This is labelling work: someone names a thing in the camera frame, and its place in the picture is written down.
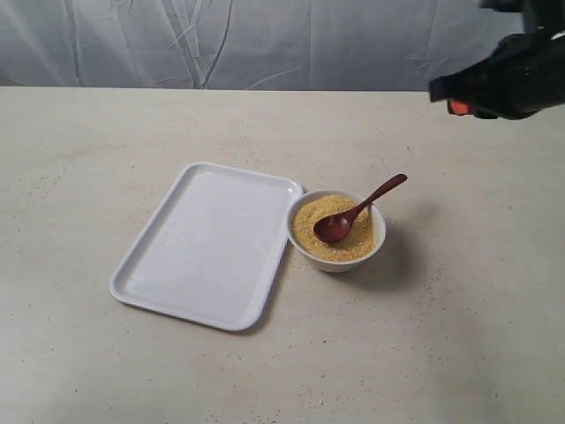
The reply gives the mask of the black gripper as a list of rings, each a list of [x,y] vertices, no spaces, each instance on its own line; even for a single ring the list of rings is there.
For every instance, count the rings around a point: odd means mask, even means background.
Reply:
[[[528,118],[564,104],[564,37],[544,30],[502,39],[486,59],[428,84],[448,113],[485,119]]]

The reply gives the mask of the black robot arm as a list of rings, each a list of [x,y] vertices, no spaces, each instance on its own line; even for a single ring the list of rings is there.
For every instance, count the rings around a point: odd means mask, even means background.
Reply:
[[[448,113],[521,120],[564,104],[564,2],[479,1],[482,9],[522,15],[524,31],[499,41],[490,56],[428,84]]]

